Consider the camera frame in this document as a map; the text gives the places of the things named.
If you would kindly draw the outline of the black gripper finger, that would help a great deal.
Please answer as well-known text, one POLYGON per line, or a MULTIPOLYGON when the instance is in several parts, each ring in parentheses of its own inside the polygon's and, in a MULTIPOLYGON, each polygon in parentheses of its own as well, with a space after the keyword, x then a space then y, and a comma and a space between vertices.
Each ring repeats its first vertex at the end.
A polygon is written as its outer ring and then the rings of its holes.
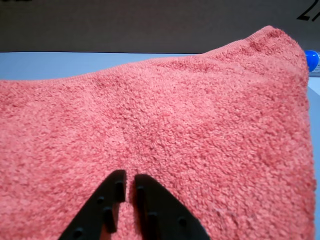
POLYGON ((126 171, 110 173, 72 219, 60 240, 110 240, 126 199, 126 171))
POLYGON ((209 240, 200 221, 147 174, 134 176, 135 209, 144 240, 209 240))

